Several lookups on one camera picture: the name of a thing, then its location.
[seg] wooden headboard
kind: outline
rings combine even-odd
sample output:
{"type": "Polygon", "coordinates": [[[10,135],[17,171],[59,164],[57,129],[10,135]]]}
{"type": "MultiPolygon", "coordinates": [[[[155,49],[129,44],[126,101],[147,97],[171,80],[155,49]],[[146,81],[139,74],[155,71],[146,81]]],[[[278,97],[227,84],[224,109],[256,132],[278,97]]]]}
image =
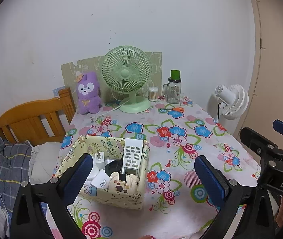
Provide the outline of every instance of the wooden headboard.
{"type": "Polygon", "coordinates": [[[57,112],[64,111],[70,123],[76,108],[69,88],[62,89],[58,93],[59,98],[27,102],[3,113],[0,117],[0,136],[10,143],[24,143],[28,139],[34,146],[45,142],[62,142],[66,132],[57,112]],[[47,119],[54,133],[53,137],[48,135],[40,118],[42,115],[47,119]]]}

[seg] fan center cap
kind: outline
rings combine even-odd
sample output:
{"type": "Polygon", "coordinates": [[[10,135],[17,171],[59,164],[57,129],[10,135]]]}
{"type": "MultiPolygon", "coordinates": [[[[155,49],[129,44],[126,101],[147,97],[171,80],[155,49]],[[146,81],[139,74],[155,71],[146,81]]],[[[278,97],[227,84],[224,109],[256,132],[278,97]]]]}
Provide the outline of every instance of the fan center cap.
{"type": "Polygon", "coordinates": [[[120,71],[120,75],[123,77],[123,78],[127,78],[129,76],[129,70],[128,69],[123,69],[120,71]]]}

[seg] door frame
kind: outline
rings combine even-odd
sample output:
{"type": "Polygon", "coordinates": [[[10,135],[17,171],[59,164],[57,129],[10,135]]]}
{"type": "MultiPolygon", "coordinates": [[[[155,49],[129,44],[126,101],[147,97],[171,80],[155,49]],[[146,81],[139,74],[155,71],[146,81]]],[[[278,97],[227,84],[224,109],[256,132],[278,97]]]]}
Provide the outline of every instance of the door frame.
{"type": "Polygon", "coordinates": [[[260,21],[258,1],[251,0],[251,4],[252,4],[252,9],[253,9],[253,15],[254,15],[254,29],[255,29],[255,40],[256,40],[255,52],[254,52],[254,64],[253,64],[250,86],[248,90],[248,95],[249,95],[248,107],[247,107],[247,110],[239,118],[237,127],[233,133],[233,136],[236,139],[239,139],[239,132],[243,126],[244,121],[246,120],[246,117],[250,109],[251,101],[254,97],[254,91],[257,85],[257,79],[258,79],[259,68],[260,68],[260,60],[261,60],[262,39],[261,39],[261,21],[260,21]]]}

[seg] beige door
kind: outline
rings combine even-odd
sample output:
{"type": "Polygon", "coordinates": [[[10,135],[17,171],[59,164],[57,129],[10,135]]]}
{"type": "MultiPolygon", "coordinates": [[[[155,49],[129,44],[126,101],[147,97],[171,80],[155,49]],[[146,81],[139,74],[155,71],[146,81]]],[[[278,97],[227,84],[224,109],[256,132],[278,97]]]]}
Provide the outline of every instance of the beige door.
{"type": "Polygon", "coordinates": [[[257,0],[257,5],[261,27],[260,68],[243,127],[252,128],[283,149],[283,135],[272,128],[274,120],[283,121],[283,1],[257,0]]]}

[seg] floral tablecloth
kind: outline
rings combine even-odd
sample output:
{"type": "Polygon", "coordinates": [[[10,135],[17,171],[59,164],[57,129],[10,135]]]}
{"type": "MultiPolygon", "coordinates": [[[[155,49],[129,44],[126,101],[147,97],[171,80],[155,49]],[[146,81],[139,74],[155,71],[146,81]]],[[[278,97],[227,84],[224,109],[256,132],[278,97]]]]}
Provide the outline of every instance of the floral tablecloth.
{"type": "MultiPolygon", "coordinates": [[[[56,169],[79,135],[128,137],[149,141],[149,170],[141,211],[103,205],[77,197],[68,209],[87,238],[183,238],[208,226],[218,208],[213,205],[194,169],[205,155],[227,179],[256,186],[258,165],[226,129],[188,97],[167,104],[164,97],[141,113],[128,114],[103,104],[97,114],[75,114],[59,153],[56,169]]],[[[47,220],[61,238],[53,218],[47,220]]]]}

